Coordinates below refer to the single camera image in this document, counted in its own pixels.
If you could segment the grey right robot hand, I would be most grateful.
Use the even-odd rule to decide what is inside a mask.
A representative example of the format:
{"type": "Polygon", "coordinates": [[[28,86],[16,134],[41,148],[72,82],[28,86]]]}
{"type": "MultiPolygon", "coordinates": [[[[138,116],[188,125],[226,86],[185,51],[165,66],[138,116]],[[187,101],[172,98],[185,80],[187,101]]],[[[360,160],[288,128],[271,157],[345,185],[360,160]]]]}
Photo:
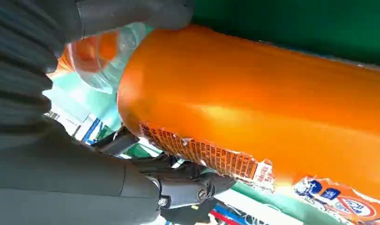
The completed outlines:
{"type": "Polygon", "coordinates": [[[139,225],[235,184],[105,155],[46,116],[66,44],[133,22],[178,30],[192,16],[190,0],[0,0],[0,225],[139,225]]]}

